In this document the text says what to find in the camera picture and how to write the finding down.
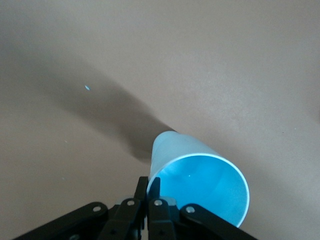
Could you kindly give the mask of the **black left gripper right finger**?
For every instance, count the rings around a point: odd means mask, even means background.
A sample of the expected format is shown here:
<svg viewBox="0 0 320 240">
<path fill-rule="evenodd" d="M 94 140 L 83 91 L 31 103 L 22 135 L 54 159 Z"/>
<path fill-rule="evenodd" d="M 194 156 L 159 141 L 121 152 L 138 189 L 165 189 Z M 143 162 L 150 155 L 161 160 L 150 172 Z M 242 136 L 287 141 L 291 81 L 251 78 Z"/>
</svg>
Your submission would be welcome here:
<svg viewBox="0 0 320 240">
<path fill-rule="evenodd" d="M 148 240 L 258 240 L 198 204 L 179 209 L 160 196 L 160 187 L 156 177 L 147 194 Z"/>
</svg>

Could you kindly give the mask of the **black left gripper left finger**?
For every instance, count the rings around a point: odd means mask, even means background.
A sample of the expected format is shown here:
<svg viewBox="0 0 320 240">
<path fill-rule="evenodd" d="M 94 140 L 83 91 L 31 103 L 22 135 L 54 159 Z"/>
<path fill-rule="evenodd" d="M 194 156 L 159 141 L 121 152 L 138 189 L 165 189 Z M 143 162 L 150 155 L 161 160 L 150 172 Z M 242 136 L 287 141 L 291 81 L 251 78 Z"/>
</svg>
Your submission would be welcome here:
<svg viewBox="0 0 320 240">
<path fill-rule="evenodd" d="M 133 197 L 112 208 L 91 202 L 13 240 L 141 240 L 148 183 L 141 176 Z"/>
</svg>

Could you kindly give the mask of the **brown table mat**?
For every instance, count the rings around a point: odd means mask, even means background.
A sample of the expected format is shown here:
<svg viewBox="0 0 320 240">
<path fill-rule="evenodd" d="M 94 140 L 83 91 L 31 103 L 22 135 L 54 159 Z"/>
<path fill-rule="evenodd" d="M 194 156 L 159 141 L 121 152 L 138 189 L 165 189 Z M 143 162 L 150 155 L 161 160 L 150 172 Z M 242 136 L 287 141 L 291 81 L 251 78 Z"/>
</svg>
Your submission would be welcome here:
<svg viewBox="0 0 320 240">
<path fill-rule="evenodd" d="M 150 172 L 154 138 L 236 164 L 259 240 L 320 240 L 320 0 L 0 0 L 0 240 Z"/>
</svg>

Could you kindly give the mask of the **blue plastic cup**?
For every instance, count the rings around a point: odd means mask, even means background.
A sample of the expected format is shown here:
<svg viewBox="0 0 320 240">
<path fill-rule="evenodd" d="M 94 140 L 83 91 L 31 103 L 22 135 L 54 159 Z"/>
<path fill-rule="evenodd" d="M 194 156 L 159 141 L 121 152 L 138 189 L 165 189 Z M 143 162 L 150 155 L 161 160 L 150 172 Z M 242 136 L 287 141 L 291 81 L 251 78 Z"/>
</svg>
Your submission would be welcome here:
<svg viewBox="0 0 320 240">
<path fill-rule="evenodd" d="M 179 209 L 197 204 L 236 227 L 248 213 L 250 191 L 243 173 L 190 135 L 165 131 L 155 138 L 148 193 L 156 178 L 160 196 L 175 199 Z"/>
</svg>

